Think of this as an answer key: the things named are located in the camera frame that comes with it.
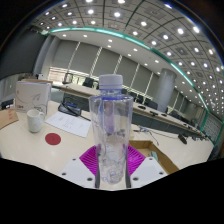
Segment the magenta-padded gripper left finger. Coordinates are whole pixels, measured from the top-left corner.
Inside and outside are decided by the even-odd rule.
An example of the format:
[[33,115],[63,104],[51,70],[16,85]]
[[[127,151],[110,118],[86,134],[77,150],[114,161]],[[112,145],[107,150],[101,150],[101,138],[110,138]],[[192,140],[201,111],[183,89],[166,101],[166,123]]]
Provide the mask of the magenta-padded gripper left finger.
[[92,146],[80,157],[72,158],[59,176],[84,188],[97,188],[99,175],[96,147]]

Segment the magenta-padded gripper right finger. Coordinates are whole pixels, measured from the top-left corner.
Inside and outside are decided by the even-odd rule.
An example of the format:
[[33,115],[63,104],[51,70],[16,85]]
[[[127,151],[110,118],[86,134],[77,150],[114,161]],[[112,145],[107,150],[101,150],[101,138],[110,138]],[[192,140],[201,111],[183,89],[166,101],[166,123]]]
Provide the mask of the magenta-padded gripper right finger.
[[146,157],[132,146],[127,154],[127,187],[140,188],[167,175],[154,157]]

